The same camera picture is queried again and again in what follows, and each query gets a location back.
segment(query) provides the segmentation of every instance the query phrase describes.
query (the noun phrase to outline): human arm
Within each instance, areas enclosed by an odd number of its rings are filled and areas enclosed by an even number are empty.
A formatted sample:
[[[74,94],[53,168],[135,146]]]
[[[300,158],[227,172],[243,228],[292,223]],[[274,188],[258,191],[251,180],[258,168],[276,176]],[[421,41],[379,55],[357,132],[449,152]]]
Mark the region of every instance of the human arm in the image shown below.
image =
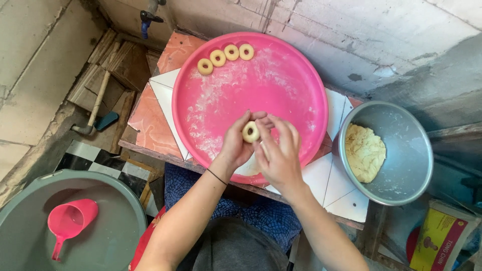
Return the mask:
[[[249,120],[259,119],[264,127],[272,127],[266,112],[249,110],[226,131],[220,153],[209,166],[223,182],[228,183],[234,171],[253,154],[252,144],[243,141],[241,131]],[[156,225],[136,271],[175,270],[206,228],[226,188],[211,172],[206,171],[193,187]]]
[[[261,145],[253,143],[263,176],[289,202],[313,251],[328,271],[367,271],[368,266],[360,252],[302,179],[298,131],[291,123],[278,117],[269,115],[268,118],[278,129],[280,143],[277,145],[269,130],[256,121],[269,157],[268,161]]]

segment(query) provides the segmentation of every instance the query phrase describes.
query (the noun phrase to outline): blue patterned cloth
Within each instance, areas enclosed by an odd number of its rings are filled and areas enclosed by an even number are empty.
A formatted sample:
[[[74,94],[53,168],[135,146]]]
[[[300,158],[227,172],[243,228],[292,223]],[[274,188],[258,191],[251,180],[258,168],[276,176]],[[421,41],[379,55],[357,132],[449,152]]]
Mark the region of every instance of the blue patterned cloth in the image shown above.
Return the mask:
[[[169,211],[201,177],[201,174],[166,163],[164,176],[164,202],[166,211]],[[288,251],[301,231],[301,223],[289,205],[263,196],[259,196],[256,202],[247,208],[221,197],[211,219],[217,217],[242,219],[273,238],[284,252]]]

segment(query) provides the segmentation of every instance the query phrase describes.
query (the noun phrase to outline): gray shirt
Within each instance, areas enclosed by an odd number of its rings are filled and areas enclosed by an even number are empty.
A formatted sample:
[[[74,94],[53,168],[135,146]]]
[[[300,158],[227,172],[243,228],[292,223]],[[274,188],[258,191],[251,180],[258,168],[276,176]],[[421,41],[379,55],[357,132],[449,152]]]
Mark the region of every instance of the gray shirt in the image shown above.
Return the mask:
[[[241,219],[209,222],[178,271],[285,271],[288,257],[261,230]]]

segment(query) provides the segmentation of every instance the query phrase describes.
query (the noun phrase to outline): red patterned fabric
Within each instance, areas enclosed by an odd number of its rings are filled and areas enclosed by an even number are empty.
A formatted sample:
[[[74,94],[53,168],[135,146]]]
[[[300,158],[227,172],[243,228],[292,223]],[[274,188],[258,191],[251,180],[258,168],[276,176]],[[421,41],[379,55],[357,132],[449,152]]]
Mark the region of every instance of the red patterned fabric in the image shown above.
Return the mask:
[[[139,244],[135,249],[134,258],[132,259],[131,264],[129,265],[129,271],[133,271],[137,267],[137,264],[141,260],[142,254],[144,254],[144,250],[146,249],[147,243],[149,242],[152,232],[154,231],[155,227],[157,226],[157,223],[159,223],[161,217],[164,215],[165,212],[166,212],[166,207],[164,206],[159,211],[157,216],[149,224],[144,234],[142,234],[141,238],[139,239]]]

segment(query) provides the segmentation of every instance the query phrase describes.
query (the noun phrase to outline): person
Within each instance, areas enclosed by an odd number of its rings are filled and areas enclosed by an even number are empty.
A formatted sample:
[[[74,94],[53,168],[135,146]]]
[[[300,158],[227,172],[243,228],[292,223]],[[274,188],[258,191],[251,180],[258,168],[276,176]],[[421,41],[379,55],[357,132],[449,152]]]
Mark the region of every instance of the person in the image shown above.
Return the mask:
[[[249,120],[259,129],[266,155],[258,141],[243,141],[241,131]],[[270,134],[273,127],[279,132],[279,144]],[[284,271],[286,250],[302,226],[328,271],[367,271],[360,252],[303,181],[300,144],[298,131],[288,121],[248,110],[228,128],[221,151],[202,176],[166,164],[167,212],[157,223],[135,270]],[[289,206],[264,201],[254,207],[233,208],[235,203],[221,198],[234,171],[253,152],[264,178]],[[199,179],[189,184],[193,177]],[[185,194],[168,206],[179,192]]]

